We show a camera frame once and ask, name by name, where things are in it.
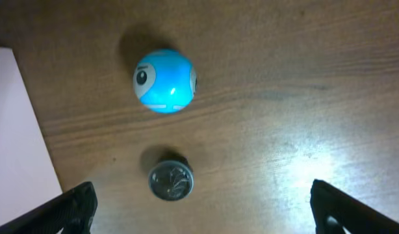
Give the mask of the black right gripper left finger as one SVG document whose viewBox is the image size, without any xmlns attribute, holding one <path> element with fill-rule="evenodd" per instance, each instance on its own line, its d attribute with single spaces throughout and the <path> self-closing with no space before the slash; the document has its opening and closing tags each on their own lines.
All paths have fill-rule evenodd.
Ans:
<svg viewBox="0 0 399 234">
<path fill-rule="evenodd" d="M 96 192 L 87 181 L 3 224 L 0 234 L 89 234 L 96 209 Z"/>
</svg>

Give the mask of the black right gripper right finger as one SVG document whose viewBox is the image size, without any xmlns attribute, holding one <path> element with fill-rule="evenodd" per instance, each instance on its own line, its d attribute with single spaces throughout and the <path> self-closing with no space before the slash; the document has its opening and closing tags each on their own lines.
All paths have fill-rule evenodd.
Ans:
<svg viewBox="0 0 399 234">
<path fill-rule="evenodd" d="M 322 180 L 313 181 L 310 204 L 317 233 L 399 233 L 398 222 Z"/>
</svg>

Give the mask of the black round spinning top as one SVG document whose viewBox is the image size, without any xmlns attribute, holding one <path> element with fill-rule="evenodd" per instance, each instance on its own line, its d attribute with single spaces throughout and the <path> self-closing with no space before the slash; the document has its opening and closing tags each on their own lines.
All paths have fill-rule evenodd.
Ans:
<svg viewBox="0 0 399 234">
<path fill-rule="evenodd" d="M 190 195 L 194 189 L 194 171 L 186 157 L 169 151 L 159 158 L 149 171 L 148 185 L 158 199 L 176 202 Z"/>
</svg>

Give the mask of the blue toy ball with eyes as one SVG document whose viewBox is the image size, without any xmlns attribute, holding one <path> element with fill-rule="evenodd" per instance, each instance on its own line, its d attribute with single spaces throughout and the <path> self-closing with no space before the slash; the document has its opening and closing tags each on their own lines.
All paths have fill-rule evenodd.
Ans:
<svg viewBox="0 0 399 234">
<path fill-rule="evenodd" d="M 133 88 L 141 104 L 153 112 L 173 114 L 194 99 L 197 73 L 193 63 L 173 49 L 159 49 L 136 65 Z"/>
</svg>

